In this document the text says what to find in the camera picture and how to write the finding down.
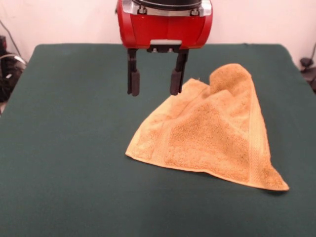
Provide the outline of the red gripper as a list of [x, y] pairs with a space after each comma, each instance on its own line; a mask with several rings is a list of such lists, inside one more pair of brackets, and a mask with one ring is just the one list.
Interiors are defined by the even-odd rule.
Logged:
[[120, 38], [128, 48], [127, 93], [138, 96], [140, 73], [137, 69], [137, 49], [166, 46], [179, 47], [176, 66], [171, 74], [170, 94], [182, 91], [189, 49], [205, 45], [213, 20], [209, 0], [155, 3], [150, 0], [119, 0], [116, 6]]

